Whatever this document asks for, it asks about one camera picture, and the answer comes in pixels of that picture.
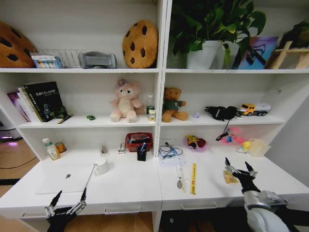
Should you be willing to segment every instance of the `cookie pillow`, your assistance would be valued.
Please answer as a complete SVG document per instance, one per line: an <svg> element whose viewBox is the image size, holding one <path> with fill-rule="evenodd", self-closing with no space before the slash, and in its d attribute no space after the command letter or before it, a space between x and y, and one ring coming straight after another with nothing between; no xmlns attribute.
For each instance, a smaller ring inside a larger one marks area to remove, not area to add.
<svg viewBox="0 0 309 232"><path fill-rule="evenodd" d="M130 68L144 69L153 65L158 53L158 31L149 20L140 20L122 41L124 59Z"/></svg>
<svg viewBox="0 0 309 232"><path fill-rule="evenodd" d="M31 42L19 31L0 22L0 68L34 68Z"/></svg>

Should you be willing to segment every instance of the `yellow ruler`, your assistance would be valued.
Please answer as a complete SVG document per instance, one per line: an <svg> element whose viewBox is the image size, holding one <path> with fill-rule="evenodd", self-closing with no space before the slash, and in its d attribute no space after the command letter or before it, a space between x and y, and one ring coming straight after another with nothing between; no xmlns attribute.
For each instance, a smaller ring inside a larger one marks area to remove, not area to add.
<svg viewBox="0 0 309 232"><path fill-rule="evenodd" d="M191 187L190 187L190 193L195 195L195 184L196 184L196 179L197 179L197 164L193 163L192 164L192 173L191 173Z"/></svg>

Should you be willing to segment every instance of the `wire basket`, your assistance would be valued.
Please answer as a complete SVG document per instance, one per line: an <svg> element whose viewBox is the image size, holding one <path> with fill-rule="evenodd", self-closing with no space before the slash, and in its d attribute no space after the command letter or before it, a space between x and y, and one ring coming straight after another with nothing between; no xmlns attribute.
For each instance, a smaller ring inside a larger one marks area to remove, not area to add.
<svg viewBox="0 0 309 232"><path fill-rule="evenodd" d="M53 54L54 56L60 57L62 64L65 69L72 69L72 68L81 68L78 54L87 52L84 49L49 49L49 48L42 48L36 49L38 54L47 55Z"/></svg>
<svg viewBox="0 0 309 232"><path fill-rule="evenodd" d="M147 151L150 151L150 148L153 144L153 135L151 133L144 133L144 132L137 132L137 133L129 133L126 135L126 147L129 149L130 152L135 152L137 151L139 146L142 146L142 143L139 144L130 144L129 141L131 139L134 140L143 140L143 139L150 139L150 143L147 144Z"/></svg>

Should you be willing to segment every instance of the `yellow toy truck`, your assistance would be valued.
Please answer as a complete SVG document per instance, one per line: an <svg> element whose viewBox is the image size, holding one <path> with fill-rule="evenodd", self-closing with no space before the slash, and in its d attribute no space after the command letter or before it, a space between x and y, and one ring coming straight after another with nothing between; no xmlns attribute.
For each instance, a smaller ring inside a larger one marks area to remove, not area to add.
<svg viewBox="0 0 309 232"><path fill-rule="evenodd" d="M245 103L238 109L238 111L247 116L265 116L270 109L271 106L267 103L258 103L256 105Z"/></svg>

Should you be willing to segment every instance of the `red woven basket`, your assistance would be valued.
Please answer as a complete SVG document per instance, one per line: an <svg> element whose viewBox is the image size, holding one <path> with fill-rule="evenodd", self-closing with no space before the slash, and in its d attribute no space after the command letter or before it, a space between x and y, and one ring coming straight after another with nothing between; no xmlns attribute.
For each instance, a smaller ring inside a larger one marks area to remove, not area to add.
<svg viewBox="0 0 309 232"><path fill-rule="evenodd" d="M137 133L129 133L126 135L126 147L129 149L130 152L134 152L137 151L137 148L140 146L142 146L143 143L140 144L129 144L128 142L130 141L130 139L133 138L135 140L141 140L141 139L146 139L146 138L150 138L150 143L146 143L147 144L147 151L150 151L150 148L152 147L153 144L153 135L151 133L144 133L144 132L137 132Z"/></svg>

